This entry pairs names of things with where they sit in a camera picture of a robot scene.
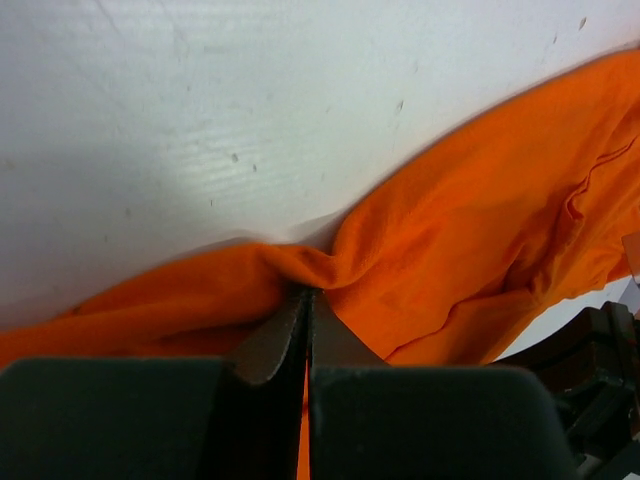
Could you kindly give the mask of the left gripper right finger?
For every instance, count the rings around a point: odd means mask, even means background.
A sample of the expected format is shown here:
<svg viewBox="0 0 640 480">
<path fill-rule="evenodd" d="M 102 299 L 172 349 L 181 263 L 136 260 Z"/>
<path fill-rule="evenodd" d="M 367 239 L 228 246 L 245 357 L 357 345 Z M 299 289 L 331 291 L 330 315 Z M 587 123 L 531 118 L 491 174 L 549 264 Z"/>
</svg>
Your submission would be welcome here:
<svg viewBox="0 0 640 480">
<path fill-rule="evenodd" d="M 309 309 L 314 479 L 574 479 L 553 401 L 512 367 L 393 367 L 331 310 Z"/>
</svg>

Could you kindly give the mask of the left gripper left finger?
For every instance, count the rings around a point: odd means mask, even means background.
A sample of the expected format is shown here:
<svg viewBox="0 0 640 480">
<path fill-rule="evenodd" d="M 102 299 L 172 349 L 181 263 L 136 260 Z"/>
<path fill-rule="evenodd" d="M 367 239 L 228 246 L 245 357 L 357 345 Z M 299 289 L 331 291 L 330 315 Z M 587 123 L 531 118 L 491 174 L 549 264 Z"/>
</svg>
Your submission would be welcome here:
<svg viewBox="0 0 640 480">
<path fill-rule="evenodd" d="M 292 479 L 308 294 L 230 353 L 31 358 L 1 373 L 5 479 Z"/>
</svg>

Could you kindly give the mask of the orange t shirt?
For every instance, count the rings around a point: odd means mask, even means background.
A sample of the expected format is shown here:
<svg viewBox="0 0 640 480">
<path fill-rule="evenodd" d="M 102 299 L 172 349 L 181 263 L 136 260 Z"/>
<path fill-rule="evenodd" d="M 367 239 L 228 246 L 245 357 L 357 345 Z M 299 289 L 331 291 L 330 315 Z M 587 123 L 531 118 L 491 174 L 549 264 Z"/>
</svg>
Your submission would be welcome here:
<svg viewBox="0 0 640 480">
<path fill-rule="evenodd" d="M 639 228 L 639 54 L 605 56 L 447 135 L 345 218 L 329 251 L 181 259 L 1 336 L 31 358 L 222 357 L 308 294 L 296 475 L 310 475 L 309 309 L 321 293 L 393 367 L 501 367 L 541 313 L 626 273 Z"/>
</svg>

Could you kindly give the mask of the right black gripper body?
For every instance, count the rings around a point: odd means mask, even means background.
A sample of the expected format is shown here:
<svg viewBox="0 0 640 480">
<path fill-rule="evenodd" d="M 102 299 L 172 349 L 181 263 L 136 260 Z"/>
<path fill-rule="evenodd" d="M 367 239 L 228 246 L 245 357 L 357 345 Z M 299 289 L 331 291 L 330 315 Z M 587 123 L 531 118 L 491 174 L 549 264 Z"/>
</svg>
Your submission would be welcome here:
<svg viewBox="0 0 640 480">
<path fill-rule="evenodd" d="M 639 321 L 615 302 L 493 362 L 531 371 L 554 399 L 583 479 L 639 477 Z"/>
</svg>

